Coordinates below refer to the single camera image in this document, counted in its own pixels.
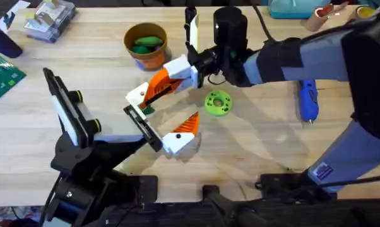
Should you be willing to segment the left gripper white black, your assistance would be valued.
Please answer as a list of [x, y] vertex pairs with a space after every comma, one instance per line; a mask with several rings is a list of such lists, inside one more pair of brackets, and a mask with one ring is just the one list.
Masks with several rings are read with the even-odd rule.
[[51, 168], [66, 177], [97, 177], [134, 154], [145, 144], [156, 152], [163, 149], [177, 154], [197, 135], [199, 112], [192, 114], [181, 125], [166, 134], [162, 140], [144, 120], [140, 119], [148, 83], [145, 82], [126, 95], [130, 105], [123, 114], [90, 112], [78, 102], [77, 91], [55, 92], [52, 103], [56, 109], [63, 133], [55, 145]]

